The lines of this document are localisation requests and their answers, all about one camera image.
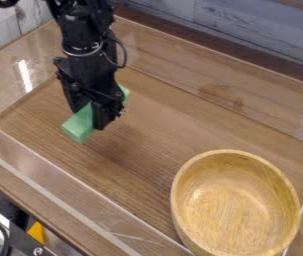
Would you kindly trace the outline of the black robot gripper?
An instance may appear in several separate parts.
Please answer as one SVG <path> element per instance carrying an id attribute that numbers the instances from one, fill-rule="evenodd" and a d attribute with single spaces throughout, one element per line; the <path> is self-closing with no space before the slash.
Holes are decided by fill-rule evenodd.
<path id="1" fill-rule="evenodd" d="M 77 113 L 89 103 L 85 89 L 110 93 L 118 86 L 116 73 L 128 64 L 128 50 L 120 39 L 100 39 L 85 45 L 62 42 L 63 57 L 54 59 L 57 77 L 71 111 Z M 92 99 L 93 127 L 104 130 L 122 116 L 124 95 L 94 96 Z"/>

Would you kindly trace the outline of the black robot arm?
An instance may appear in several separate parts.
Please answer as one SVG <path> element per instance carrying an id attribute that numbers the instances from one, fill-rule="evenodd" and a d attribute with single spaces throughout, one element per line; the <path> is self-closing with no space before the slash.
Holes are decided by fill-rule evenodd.
<path id="1" fill-rule="evenodd" d="M 86 105 L 92 127 L 104 130 L 122 115 L 126 95 L 116 79 L 128 50 L 116 36 L 109 0 L 43 0 L 62 34 L 65 56 L 54 58 L 57 77 L 74 113 Z"/>

